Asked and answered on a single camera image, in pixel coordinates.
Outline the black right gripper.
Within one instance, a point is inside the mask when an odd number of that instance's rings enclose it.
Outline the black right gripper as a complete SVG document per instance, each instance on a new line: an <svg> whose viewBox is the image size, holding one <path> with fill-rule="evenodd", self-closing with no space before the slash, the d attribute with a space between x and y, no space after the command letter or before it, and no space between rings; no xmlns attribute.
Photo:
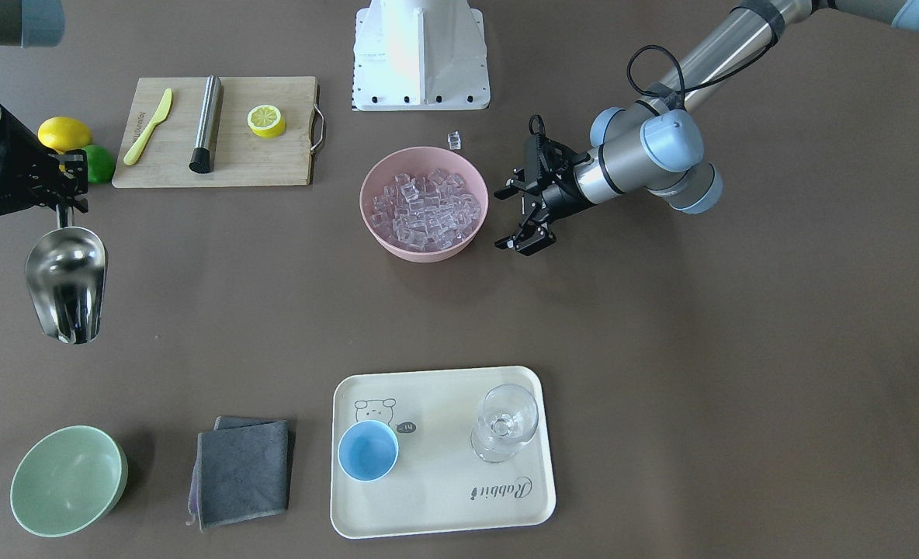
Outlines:
<svg viewBox="0 0 919 559"><path fill-rule="evenodd" d="M56 213L76 210L86 214L89 164L83 149L53 156L26 125L13 116L0 123L0 216L31 207L51 208Z"/></svg>

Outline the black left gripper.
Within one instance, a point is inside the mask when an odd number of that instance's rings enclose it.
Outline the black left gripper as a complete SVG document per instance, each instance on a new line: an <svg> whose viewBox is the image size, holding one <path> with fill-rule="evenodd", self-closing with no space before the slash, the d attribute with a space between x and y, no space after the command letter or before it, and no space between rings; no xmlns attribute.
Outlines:
<svg viewBox="0 0 919 559"><path fill-rule="evenodd" d="M563 143L538 132L526 142L525 169L512 171L494 198L507 200L523 195L521 219L514 234L494 242L498 250L513 250L531 257L556 243L550 223L590 209L595 205L577 184L577 167L590 163L590 153L577 153Z"/></svg>

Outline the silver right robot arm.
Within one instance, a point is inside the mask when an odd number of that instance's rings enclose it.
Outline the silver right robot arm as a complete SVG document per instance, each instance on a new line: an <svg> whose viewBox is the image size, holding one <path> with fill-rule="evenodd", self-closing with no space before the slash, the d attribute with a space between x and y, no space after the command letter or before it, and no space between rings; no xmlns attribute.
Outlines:
<svg viewBox="0 0 919 559"><path fill-rule="evenodd" d="M59 1L0 1L0 46L55 47L64 32ZM88 212L88 190L84 150L48 148L0 103L0 216L45 207L69 226L72 210Z"/></svg>

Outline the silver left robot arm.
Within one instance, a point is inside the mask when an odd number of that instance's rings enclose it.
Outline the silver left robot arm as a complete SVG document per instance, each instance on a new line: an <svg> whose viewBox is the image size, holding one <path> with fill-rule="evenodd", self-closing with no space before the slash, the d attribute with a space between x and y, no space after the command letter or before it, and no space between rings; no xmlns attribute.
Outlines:
<svg viewBox="0 0 919 559"><path fill-rule="evenodd" d="M716 167L705 162L704 142L690 111L723 81L768 53L793 23L834 9L893 28L919 32L919 1L742 1L673 70L638 88L629 107L609 107L591 125L591 147L574 151L546 134L531 116L525 164L495 197L521 197L515 231L495 247L533 255L556 241L552 223L637 190L686 214L700 214L723 193Z"/></svg>

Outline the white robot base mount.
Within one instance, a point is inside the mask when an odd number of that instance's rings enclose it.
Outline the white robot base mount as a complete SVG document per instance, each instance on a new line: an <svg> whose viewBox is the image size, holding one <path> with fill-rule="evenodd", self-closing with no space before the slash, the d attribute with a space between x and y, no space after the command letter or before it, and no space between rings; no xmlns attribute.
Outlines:
<svg viewBox="0 0 919 559"><path fill-rule="evenodd" d="M351 109L491 104L484 15L466 1L372 1L355 14Z"/></svg>

